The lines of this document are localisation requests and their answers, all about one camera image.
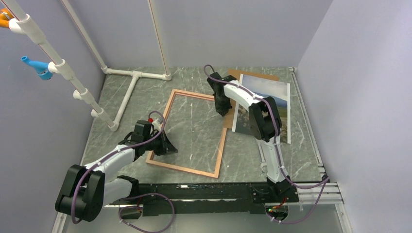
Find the landscape photo print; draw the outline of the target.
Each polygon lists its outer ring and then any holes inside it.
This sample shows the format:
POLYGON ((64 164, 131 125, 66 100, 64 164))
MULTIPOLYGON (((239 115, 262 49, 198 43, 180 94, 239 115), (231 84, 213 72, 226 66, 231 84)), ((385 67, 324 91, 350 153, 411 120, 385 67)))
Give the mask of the landscape photo print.
MULTIPOLYGON (((289 105, 291 100, 291 85, 289 83, 247 74, 240 75, 240 83, 257 95, 263 97, 271 96, 274 98, 282 123, 280 141, 290 144, 292 142, 290 132, 291 107, 289 105)), ((235 105, 231 131, 246 135, 251 134, 248 111, 238 103, 235 105)))

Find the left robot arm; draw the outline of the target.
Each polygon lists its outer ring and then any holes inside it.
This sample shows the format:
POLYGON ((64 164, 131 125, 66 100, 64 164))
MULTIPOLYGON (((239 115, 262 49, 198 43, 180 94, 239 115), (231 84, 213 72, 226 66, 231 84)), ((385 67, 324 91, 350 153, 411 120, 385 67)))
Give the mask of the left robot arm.
POLYGON ((138 179, 125 175, 113 181, 110 178, 148 151, 155 155, 178 152, 161 125, 152 118, 137 121, 133 131, 102 158, 85 166, 72 165, 57 196, 55 210, 72 216, 75 223, 91 222, 108 204, 121 199, 128 204, 135 203, 140 196, 138 179))

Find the brown backing board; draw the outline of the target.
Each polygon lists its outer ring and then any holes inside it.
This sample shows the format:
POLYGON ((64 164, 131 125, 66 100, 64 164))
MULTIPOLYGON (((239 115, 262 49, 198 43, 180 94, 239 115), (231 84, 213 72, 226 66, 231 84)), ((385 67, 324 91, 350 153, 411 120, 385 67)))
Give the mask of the brown backing board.
MULTIPOLYGON (((250 71, 243 71, 243 70, 238 70, 238 69, 228 69, 228 74, 233 76, 236 80, 240 80, 240 75, 251 75, 255 76, 258 78, 263 78, 267 80, 272 80, 272 81, 280 81, 278 76, 275 75, 269 75, 269 74, 260 74, 260 73, 254 73, 250 71)), ((236 103, 234 100, 230 100, 230 104, 232 106, 231 109, 229 109, 228 113, 223 117, 223 127, 227 129, 232 129, 233 121, 234 121, 234 113, 235 113, 235 106, 236 103)))

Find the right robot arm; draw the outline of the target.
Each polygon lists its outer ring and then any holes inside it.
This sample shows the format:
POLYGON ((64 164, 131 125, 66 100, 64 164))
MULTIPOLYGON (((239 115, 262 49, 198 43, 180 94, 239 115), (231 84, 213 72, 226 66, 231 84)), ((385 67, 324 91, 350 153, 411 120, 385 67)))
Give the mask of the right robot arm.
POLYGON ((218 72, 207 76, 212 88, 216 112, 225 116, 232 108, 231 100, 247 109, 250 131, 257 141, 266 172, 268 196, 272 202, 298 202, 296 187, 283 165, 280 149, 281 120, 276 102, 244 87, 232 76, 221 77, 218 72))

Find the wooden picture frame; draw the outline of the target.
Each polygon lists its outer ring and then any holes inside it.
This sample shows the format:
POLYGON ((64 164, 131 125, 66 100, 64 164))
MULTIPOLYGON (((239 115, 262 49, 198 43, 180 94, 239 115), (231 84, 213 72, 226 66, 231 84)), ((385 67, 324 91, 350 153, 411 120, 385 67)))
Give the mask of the wooden picture frame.
MULTIPOLYGON (((202 99, 202 100, 208 100, 208 101, 214 101, 214 97, 212 95, 207 95, 207 94, 201 94, 201 93, 195 93, 195 92, 190 92, 190 91, 185 91, 185 90, 179 90, 179 89, 173 89, 171 91, 170 97, 168 99, 168 102, 165 107, 164 111, 164 116, 167 118, 169 116, 173 101, 175 99, 176 95, 180 96, 185 96, 185 97, 191 97, 191 98, 196 98, 196 99, 202 99)), ((215 164, 215 169, 214 172, 206 172, 206 171, 200 171, 200 170, 195 170, 192 168, 188 167, 183 167, 183 166, 178 166, 178 165, 172 165, 172 164, 167 164, 159 161, 153 160, 155 154, 154 152, 148 153, 146 157, 146 163, 150 165, 155 165, 155 166, 160 166, 164 168, 169 168, 177 171, 182 171, 182 172, 187 172, 187 173, 192 173, 196 175, 201 175, 201 176, 206 176, 206 177, 211 177, 211 178, 218 178, 219 173, 220 173, 220 167, 222 164, 222 157, 223 157, 223 151, 224 151, 224 145, 225 145, 225 139, 226 139, 226 134, 227 134, 227 128, 223 127, 222 129, 222 134, 221 138, 219 141, 219 146, 217 147, 218 153, 217 153, 217 159, 216 159, 216 164, 215 164)))

